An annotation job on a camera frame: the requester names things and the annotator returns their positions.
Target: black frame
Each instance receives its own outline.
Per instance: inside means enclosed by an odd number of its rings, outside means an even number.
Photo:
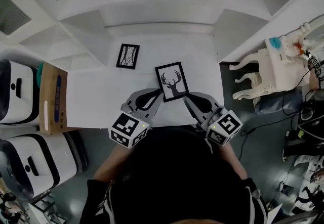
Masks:
[[[158,73],[159,69],[163,69],[163,68],[169,68],[169,67],[172,67],[172,66],[176,66],[178,65],[179,68],[180,68],[180,73],[181,73],[181,76],[182,76],[182,80],[183,80],[183,84],[184,84],[184,87],[186,89],[186,93],[189,93],[189,89],[188,89],[188,85],[187,85],[187,81],[186,81],[186,77],[184,75],[184,72],[183,72],[183,69],[182,69],[182,66],[181,66],[181,62],[176,62],[176,63],[171,63],[171,64],[168,64],[168,65],[163,65],[163,66],[160,66],[160,67],[156,67],[155,68],[155,72],[156,72],[156,75],[157,75],[157,80],[158,80],[158,84],[160,86],[160,89],[163,91],[163,84],[161,82],[161,76],[160,74]],[[163,101],[166,103],[166,102],[169,102],[169,101],[172,101],[172,100],[177,100],[179,98],[182,98],[185,96],[185,94],[183,95],[180,95],[180,96],[177,96],[177,97],[172,97],[172,98],[169,98],[169,99],[166,99],[166,94],[163,92],[164,96],[163,96]]]
[[[120,59],[122,58],[122,53],[123,53],[123,48],[124,48],[124,47],[134,47],[134,48],[137,49],[136,54],[135,54],[135,58],[134,58],[134,64],[133,64],[133,66],[125,66],[125,65],[120,65],[120,64],[119,64],[119,61],[120,61]],[[118,55],[118,60],[117,60],[117,65],[116,65],[116,67],[117,67],[117,68],[129,68],[129,69],[135,69],[136,62],[137,62],[137,56],[138,56],[139,51],[140,51],[140,46],[139,46],[139,45],[133,45],[133,44],[125,44],[125,43],[122,43],[122,44],[121,44],[120,51],[119,51],[119,55]]]

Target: deer head picture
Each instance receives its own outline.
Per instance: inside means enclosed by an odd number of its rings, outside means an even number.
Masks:
[[[165,94],[165,102],[181,98],[189,92],[180,62],[157,67],[155,70]]]

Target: cardboard box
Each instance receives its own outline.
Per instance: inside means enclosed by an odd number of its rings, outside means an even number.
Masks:
[[[39,94],[39,128],[42,133],[58,134],[77,128],[66,124],[67,72],[44,62]]]

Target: air vent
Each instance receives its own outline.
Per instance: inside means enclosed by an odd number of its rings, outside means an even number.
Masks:
[[[31,21],[11,0],[0,0],[0,31],[10,35]]]

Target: picture frame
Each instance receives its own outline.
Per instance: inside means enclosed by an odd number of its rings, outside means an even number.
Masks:
[[[135,69],[140,46],[133,44],[121,44],[117,59],[117,68]]]
[[[189,92],[181,62],[156,67],[155,71],[164,102],[182,98]]]

